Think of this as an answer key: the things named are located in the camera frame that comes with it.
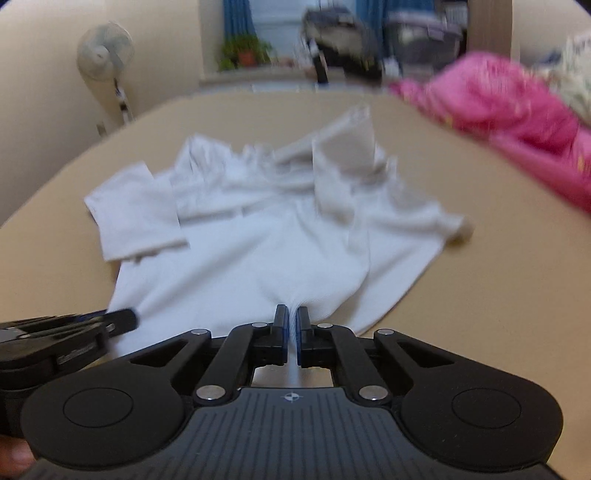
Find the person's left hand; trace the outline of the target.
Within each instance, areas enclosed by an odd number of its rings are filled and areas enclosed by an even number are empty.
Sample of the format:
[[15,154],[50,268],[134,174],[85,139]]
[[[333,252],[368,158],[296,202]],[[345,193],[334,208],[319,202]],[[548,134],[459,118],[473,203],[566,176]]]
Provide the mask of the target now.
[[34,462],[34,455],[26,441],[6,436],[0,438],[0,476],[2,478],[16,478]]

